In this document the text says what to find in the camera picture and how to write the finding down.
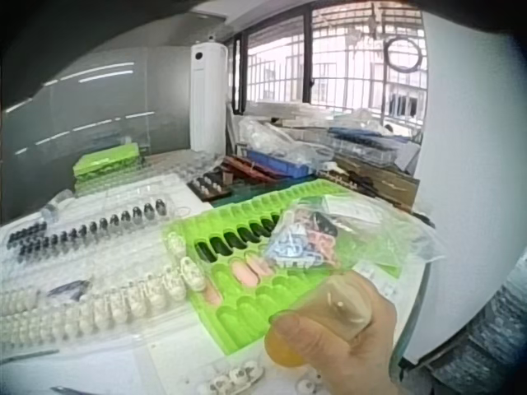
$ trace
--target hand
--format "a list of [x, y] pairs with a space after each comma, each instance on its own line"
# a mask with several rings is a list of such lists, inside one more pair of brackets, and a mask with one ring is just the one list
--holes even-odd
[[273, 330], [318, 370], [333, 395], [396, 394], [399, 390], [389, 379], [397, 321], [395, 307], [363, 276], [355, 272], [344, 276], [371, 299], [371, 322], [352, 343], [291, 311], [273, 320]]

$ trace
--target gray wall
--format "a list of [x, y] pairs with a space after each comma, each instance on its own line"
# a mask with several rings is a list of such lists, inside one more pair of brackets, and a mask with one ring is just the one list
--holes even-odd
[[[113, 67], [61, 81], [75, 72]], [[80, 83], [111, 72], [133, 71]], [[146, 154], [189, 147], [190, 48], [126, 48], [90, 53], [2, 120], [2, 220], [38, 209], [73, 185], [72, 166], [91, 151], [129, 139]], [[130, 114], [154, 112], [125, 118]], [[92, 123], [107, 121], [74, 131]], [[37, 142], [69, 132], [36, 145]], [[16, 155], [20, 149], [27, 151]]]

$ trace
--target plastic bag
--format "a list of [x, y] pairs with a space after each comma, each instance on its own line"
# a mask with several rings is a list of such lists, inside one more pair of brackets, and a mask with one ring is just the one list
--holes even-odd
[[279, 267], [401, 268], [443, 258], [436, 232], [388, 203], [359, 193], [307, 197], [284, 211], [265, 256]]
[[320, 144], [296, 142], [287, 133], [270, 123], [245, 117], [240, 121], [240, 139], [253, 150], [286, 160], [295, 165], [318, 169], [333, 159], [333, 150]]

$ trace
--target table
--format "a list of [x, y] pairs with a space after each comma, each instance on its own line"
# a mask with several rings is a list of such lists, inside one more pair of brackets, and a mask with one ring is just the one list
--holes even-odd
[[[133, 185], [119, 188], [133, 188]], [[182, 182], [174, 182], [166, 191], [173, 199], [189, 208], [188, 216], [210, 210]], [[97, 199], [87, 196], [82, 199]], [[19, 221], [35, 221], [31, 214]], [[0, 228], [0, 238], [9, 233], [15, 223]], [[394, 298], [398, 312], [395, 329], [395, 355], [402, 355], [417, 319], [426, 268], [412, 266], [403, 270], [401, 291]], [[154, 328], [101, 344], [79, 346], [57, 355], [20, 360], [0, 366], [2, 389], [12, 394], [52, 393], [49, 388], [64, 386], [89, 393], [149, 395], [195, 393], [200, 368], [235, 363], [248, 357], [258, 357], [265, 363], [267, 356], [262, 342], [225, 359], [219, 347], [199, 322], [197, 314], [186, 304], [179, 315]], [[277, 369], [267, 374], [253, 393], [291, 393], [292, 386], [303, 374]]]

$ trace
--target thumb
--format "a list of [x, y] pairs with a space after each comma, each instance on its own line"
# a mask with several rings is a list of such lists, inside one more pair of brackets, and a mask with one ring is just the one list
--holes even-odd
[[331, 369], [348, 355], [349, 345], [343, 339], [298, 313], [281, 313], [272, 325], [292, 350], [320, 371]]

